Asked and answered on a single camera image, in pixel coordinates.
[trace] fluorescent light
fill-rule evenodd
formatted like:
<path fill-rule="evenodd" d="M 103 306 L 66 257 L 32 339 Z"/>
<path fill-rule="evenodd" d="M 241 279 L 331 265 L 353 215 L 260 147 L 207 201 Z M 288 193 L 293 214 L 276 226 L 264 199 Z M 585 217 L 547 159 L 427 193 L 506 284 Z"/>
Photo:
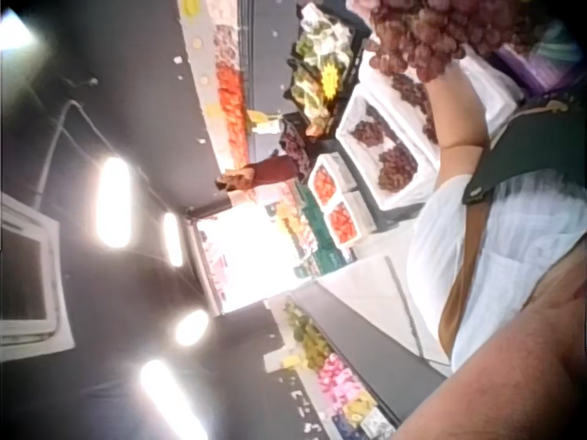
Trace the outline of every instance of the fluorescent light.
<path fill-rule="evenodd" d="M 182 440 L 207 440 L 208 435 L 190 409 L 169 368 L 152 360 L 140 371 L 140 383 L 173 431 Z"/>
<path fill-rule="evenodd" d="M 123 248 L 130 241 L 130 171 L 120 158 L 108 159 L 102 168 L 96 229 L 100 239 L 111 248 Z"/>
<path fill-rule="evenodd" d="M 175 340 L 181 346 L 192 346 L 204 335 L 205 329 L 210 323 L 208 313 L 196 310 L 185 316 L 175 328 Z"/>
<path fill-rule="evenodd" d="M 25 24 L 17 14 L 8 9 L 0 21 L 0 50 L 22 48 L 33 41 Z"/>
<path fill-rule="evenodd" d="M 174 214 L 167 213 L 163 217 L 163 233 L 165 234 L 165 244 L 169 253 L 169 261 L 173 266 L 179 268 L 183 264 L 182 242 L 180 240 L 177 217 Z"/>

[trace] brown strap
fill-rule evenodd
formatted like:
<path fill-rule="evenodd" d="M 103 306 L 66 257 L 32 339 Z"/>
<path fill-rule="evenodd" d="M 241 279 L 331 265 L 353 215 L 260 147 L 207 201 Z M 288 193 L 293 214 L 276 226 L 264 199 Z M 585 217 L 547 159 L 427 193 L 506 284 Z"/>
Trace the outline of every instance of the brown strap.
<path fill-rule="evenodd" d="M 452 355 L 452 348 L 454 347 L 460 322 L 469 299 L 469 292 L 471 291 L 477 255 L 479 255 L 481 239 L 487 226 L 491 208 L 491 202 L 488 199 L 489 197 L 486 197 L 482 202 L 467 206 L 463 262 L 459 275 L 450 289 L 449 298 L 442 311 L 438 326 L 440 345 L 442 345 L 449 357 Z"/>

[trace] white styrofoam box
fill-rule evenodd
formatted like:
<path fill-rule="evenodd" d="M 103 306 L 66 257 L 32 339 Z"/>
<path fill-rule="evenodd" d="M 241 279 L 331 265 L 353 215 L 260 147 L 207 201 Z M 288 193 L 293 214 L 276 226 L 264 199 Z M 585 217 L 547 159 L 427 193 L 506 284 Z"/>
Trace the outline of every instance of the white styrofoam box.
<path fill-rule="evenodd" d="M 350 134 L 359 121 L 365 118 L 367 104 L 372 105 L 383 117 L 418 163 L 418 171 L 414 178 L 399 192 L 389 192 L 379 186 L 379 173 L 382 168 L 379 155 L 387 149 L 392 149 L 394 143 L 386 138 L 382 146 L 367 148 Z M 363 180 L 382 211 L 422 203 L 432 193 L 437 170 L 427 159 L 422 149 L 404 132 L 404 127 L 390 115 L 387 107 L 375 99 L 363 84 L 355 86 L 345 114 L 338 126 L 337 139 L 359 169 Z"/>
<path fill-rule="evenodd" d="M 467 56 L 460 60 L 460 67 L 471 80 L 471 83 L 485 106 L 485 120 L 489 134 L 494 135 L 516 110 L 517 102 L 524 95 L 515 83 L 503 73 L 491 67 L 483 58 L 466 47 Z M 365 51 L 359 67 L 359 81 L 369 89 L 377 100 L 392 114 L 404 131 L 425 152 L 428 159 L 438 170 L 440 166 L 440 150 L 438 146 L 422 132 L 426 117 L 419 108 L 412 107 L 402 99 L 398 91 L 392 87 L 390 78 L 374 70 L 369 61 L 375 54 Z M 406 76 L 415 83 L 420 83 L 415 70 L 409 68 Z"/>
<path fill-rule="evenodd" d="M 366 50 L 363 52 L 363 59 L 359 66 L 360 83 L 376 96 L 381 105 L 385 106 L 388 112 L 402 126 L 407 136 L 422 149 L 428 160 L 438 170 L 440 168 L 440 149 L 436 144 L 430 142 L 430 139 L 422 131 L 422 127 L 426 123 L 426 116 L 422 113 L 422 110 L 413 107 L 402 99 L 400 93 L 392 87 L 391 78 L 374 70 L 369 65 L 369 61 L 373 56 L 375 56 L 374 52 Z M 415 83 L 419 83 L 414 69 L 409 68 L 405 74 Z"/>
<path fill-rule="evenodd" d="M 337 190 L 330 198 L 330 201 L 336 199 L 340 193 L 348 193 L 349 191 L 356 189 L 357 182 L 355 181 L 355 178 L 352 177 L 349 167 L 347 167 L 347 164 L 342 159 L 340 154 L 334 152 L 325 153 L 318 156 L 318 158 L 316 159 L 316 165 L 312 169 L 312 172 L 310 173 L 310 177 L 308 179 L 308 187 L 310 188 L 310 191 L 316 198 L 316 201 L 318 202 L 320 208 L 324 210 L 328 207 L 330 201 L 326 205 L 322 205 L 322 202 L 320 201 L 320 198 L 318 197 L 318 194 L 316 192 L 316 187 L 314 186 L 314 179 L 316 178 L 316 173 L 320 169 L 320 167 L 324 167 L 324 169 L 327 171 L 327 173 L 334 181 L 335 186 L 337 187 Z"/>
<path fill-rule="evenodd" d="M 485 106 L 485 120 L 489 135 L 493 136 L 516 110 L 524 93 L 514 80 L 497 71 L 471 48 L 466 47 L 467 56 L 460 67 L 467 74 L 475 92 Z"/>
<path fill-rule="evenodd" d="M 330 213 L 337 209 L 340 204 L 345 205 L 345 208 L 350 214 L 352 223 L 355 226 L 355 230 L 357 231 L 357 235 L 345 243 L 340 243 L 338 241 L 337 234 L 330 224 Z M 333 201 L 324 212 L 324 221 L 327 224 L 328 232 L 330 232 L 337 248 L 350 248 L 353 244 L 356 244 L 362 238 L 368 236 L 377 229 L 373 216 L 358 191 L 339 194 L 336 201 Z"/>

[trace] bunch of grapes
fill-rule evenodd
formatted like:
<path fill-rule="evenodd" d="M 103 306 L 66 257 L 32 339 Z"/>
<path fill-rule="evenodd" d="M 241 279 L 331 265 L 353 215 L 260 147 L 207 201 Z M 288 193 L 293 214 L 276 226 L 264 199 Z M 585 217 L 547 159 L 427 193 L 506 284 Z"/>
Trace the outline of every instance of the bunch of grapes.
<path fill-rule="evenodd" d="M 367 147 L 376 147 L 383 143 L 383 127 L 377 121 L 360 121 L 350 134 Z"/>
<path fill-rule="evenodd" d="M 397 90 L 402 99 L 411 106 L 419 108 L 426 118 L 426 123 L 422 127 L 422 132 L 430 140 L 437 144 L 437 131 L 434 128 L 434 118 L 432 117 L 432 107 L 426 94 L 426 88 L 422 83 L 416 84 L 406 75 L 396 73 L 392 77 L 392 87 Z"/>
<path fill-rule="evenodd" d="M 415 68 L 422 83 L 465 56 L 463 44 L 485 57 L 504 43 L 527 44 L 531 23 L 516 0 L 382 0 L 371 24 L 380 44 L 367 50 L 373 69 L 385 76 Z"/>
<path fill-rule="evenodd" d="M 379 156 L 383 167 L 379 173 L 379 186 L 397 193 L 405 188 L 418 171 L 418 163 L 403 143 L 395 145 Z"/>

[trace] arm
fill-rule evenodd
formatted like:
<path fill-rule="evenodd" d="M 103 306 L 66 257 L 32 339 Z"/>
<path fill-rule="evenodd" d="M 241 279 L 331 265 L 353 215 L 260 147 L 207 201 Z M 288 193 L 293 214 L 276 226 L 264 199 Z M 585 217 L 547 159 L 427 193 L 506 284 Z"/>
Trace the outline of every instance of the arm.
<path fill-rule="evenodd" d="M 426 84 L 440 147 L 437 188 L 452 177 L 472 174 L 489 144 L 485 108 L 458 64 Z"/>
<path fill-rule="evenodd" d="M 393 439 L 562 438 L 587 381 L 585 287 L 562 301 L 528 306 L 430 396 Z"/>
<path fill-rule="evenodd" d="M 255 170 L 252 168 L 240 168 L 238 170 L 226 170 L 224 171 L 224 176 L 227 177 L 239 177 L 242 176 L 248 181 L 252 181 L 253 177 L 255 177 Z"/>

